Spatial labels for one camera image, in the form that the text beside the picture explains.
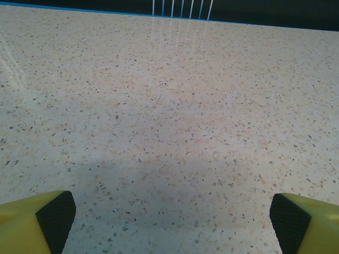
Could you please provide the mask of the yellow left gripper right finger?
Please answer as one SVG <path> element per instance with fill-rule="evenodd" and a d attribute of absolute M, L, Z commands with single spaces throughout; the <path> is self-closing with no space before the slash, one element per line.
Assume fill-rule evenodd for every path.
<path fill-rule="evenodd" d="M 273 196 L 270 220 L 283 253 L 338 253 L 338 206 L 296 194 Z"/>

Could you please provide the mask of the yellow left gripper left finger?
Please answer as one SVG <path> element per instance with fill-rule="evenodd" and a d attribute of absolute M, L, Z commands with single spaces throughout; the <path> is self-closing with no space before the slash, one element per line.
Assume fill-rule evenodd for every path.
<path fill-rule="evenodd" d="M 62 253 L 75 219 L 68 190 L 1 205 L 1 253 Z"/>

